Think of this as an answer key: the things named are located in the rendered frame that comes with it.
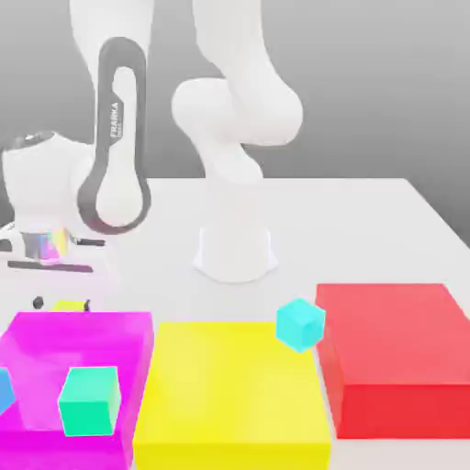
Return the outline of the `large yellow box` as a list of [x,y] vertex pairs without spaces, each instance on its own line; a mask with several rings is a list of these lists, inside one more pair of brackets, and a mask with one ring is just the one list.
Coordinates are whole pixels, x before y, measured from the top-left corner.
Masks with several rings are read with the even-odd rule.
[[137,470],[329,470],[312,351],[271,322],[161,323],[133,446]]

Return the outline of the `small cyan cube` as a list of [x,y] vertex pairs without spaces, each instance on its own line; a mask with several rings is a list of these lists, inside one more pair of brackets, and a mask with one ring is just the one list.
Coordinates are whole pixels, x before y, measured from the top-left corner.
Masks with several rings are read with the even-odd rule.
[[298,353],[318,343],[324,334],[326,311],[297,298],[276,312],[275,337]]

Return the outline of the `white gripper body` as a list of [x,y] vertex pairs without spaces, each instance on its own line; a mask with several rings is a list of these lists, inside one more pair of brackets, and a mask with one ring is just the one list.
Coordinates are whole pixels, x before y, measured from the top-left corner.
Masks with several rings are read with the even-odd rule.
[[2,284],[86,285],[101,277],[101,271],[88,264],[43,263],[8,259],[1,262]]

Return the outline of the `large magenta box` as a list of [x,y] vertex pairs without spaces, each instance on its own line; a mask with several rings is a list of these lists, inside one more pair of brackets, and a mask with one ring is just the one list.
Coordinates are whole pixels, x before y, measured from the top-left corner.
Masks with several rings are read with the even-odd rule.
[[[16,401],[0,415],[0,470],[130,470],[154,345],[145,312],[20,312],[0,336]],[[121,404],[110,436],[67,437],[58,398],[71,367],[115,366]]]

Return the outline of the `small green cube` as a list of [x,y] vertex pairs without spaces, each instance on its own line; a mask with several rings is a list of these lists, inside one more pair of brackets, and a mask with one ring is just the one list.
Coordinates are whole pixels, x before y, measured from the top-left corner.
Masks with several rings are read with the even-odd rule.
[[110,436],[121,404],[115,366],[71,367],[58,398],[67,437]]

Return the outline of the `large red box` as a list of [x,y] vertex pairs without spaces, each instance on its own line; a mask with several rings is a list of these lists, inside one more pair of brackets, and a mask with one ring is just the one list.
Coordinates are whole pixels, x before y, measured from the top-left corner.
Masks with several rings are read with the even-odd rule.
[[470,319],[441,284],[320,284],[340,439],[469,439]]

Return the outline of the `small blue cube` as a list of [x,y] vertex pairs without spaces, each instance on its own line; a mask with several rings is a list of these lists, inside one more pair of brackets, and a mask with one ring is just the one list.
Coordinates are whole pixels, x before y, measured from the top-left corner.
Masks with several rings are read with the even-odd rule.
[[0,415],[15,401],[16,396],[8,370],[5,367],[0,367]]

